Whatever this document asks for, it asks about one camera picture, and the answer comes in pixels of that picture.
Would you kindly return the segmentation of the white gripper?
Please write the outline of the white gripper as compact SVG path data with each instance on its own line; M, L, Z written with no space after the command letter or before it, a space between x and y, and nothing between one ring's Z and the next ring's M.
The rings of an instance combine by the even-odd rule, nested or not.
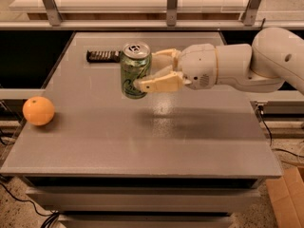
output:
M137 79L133 85L141 92L174 92L185 85L191 89L207 89L215 85L217 79L216 48L211 44L193 45L182 52L168 48L152 53L151 72L171 67L180 72L153 79Z

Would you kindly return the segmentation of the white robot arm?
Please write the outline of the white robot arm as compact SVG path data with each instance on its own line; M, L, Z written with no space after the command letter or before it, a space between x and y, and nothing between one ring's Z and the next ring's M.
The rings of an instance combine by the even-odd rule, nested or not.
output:
M187 86L227 85L255 93L274 92L285 83L304 93L304 41L284 28L265 28L253 43L193 45L152 54L157 71L134 81L142 92L173 92Z

